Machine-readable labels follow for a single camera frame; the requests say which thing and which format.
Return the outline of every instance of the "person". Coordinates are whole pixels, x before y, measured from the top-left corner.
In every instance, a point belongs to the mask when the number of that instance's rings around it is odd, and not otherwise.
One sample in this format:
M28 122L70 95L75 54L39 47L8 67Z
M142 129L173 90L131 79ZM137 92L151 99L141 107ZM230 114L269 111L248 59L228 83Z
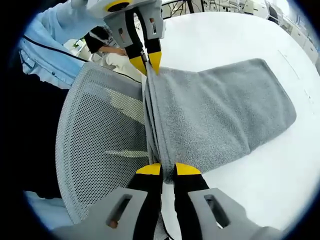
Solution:
M101 66L113 67L111 69L115 72L126 74L141 83L142 74L131 64L126 51L119 47L106 25L93 28L84 40L90 52L98 55Z
M35 16L24 35L45 46L68 52L68 39L83 37L104 25L69 0ZM19 189L41 198L61 198L55 166L55 144L60 113L83 61L46 49L23 38L9 69L6 87L8 143L16 146L13 159Z
M69 53L63 46L65 42L80 39L94 27L106 24L103 19L95 18L86 11L85 2L68 0L37 14L24 36ZM38 46L25 37L18 44L23 72L36 74L41 81L61 89L69 89L84 61Z

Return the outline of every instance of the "white cabinet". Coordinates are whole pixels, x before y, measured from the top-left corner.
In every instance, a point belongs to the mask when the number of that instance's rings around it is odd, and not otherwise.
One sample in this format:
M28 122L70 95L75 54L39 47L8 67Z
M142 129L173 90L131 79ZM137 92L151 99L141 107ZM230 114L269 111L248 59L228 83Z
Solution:
M301 48L305 46L306 41L308 40L306 35L304 35L295 25L292 26L291 37L300 45Z
M254 2L253 15L259 18L266 19L269 16L269 11L267 9L267 6L265 4Z
M315 48L315 46L313 45L313 43L309 39L307 39L305 41L303 50L308 55L308 57L311 59L313 64L316 64L319 54L318 54L317 49Z
M245 14L254 14L254 2L253 1L246 1L243 7L243 11Z

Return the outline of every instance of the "gray gripper housing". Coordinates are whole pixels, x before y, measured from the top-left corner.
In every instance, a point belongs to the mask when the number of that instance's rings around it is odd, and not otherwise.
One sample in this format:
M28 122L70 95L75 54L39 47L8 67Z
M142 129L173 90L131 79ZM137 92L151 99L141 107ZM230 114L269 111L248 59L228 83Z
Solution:
M218 188L188 195L200 223L202 240L277 240L282 235L275 228L250 221L245 209Z
M202 240L277 240L281 231L250 221L245 209L218 188L188 193L196 211ZM147 192L119 187L89 209L82 222L53 230L62 240L132 240ZM129 200L116 228L108 225L121 204Z
M138 7L144 21L147 39L160 39L164 34L164 20L161 17L161 1L138 2L121 11L107 15L104 21L112 32L112 37L120 48L124 49L133 44L126 25L126 10Z
M146 191L118 187L89 209L82 222L53 230L62 240L132 240L137 218L147 197ZM121 204L129 200L116 228L108 225Z

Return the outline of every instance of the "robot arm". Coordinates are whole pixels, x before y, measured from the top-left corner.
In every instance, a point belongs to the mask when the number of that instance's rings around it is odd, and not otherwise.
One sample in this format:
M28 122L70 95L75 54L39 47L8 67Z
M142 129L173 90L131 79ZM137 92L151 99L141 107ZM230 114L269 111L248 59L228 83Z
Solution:
M176 162L173 183L183 240L280 239L279 230L258 226L239 203L218 188L210 189L195 167ZM160 163L144 166L127 188L119 187L92 205L85 220L53 233L62 240L153 240L162 185Z
M126 50L130 62L146 75L147 58L136 32L134 14L141 22L148 59L158 74L162 56L160 38L164 29L161 5L161 0L88 0L86 8L91 15L106 22L115 41Z

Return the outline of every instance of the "white cloth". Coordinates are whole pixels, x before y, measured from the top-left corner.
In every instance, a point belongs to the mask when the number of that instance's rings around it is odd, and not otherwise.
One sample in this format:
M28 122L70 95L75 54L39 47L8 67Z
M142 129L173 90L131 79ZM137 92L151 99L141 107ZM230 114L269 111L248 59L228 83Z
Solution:
M95 39L98 39L99 41L103 42L106 46L108 47L115 47L115 48L119 48L118 43L116 42L116 40L112 37L112 32L111 29L105 25L103 26L103 29L108 33L109 38L108 39L101 39L100 37L98 37L96 34L94 34L93 32L89 32L89 35Z
M138 81L142 82L142 73L140 73L130 62L127 56L121 56L117 53L110 52L103 55L103 59L107 65L115 66L113 71L125 74Z

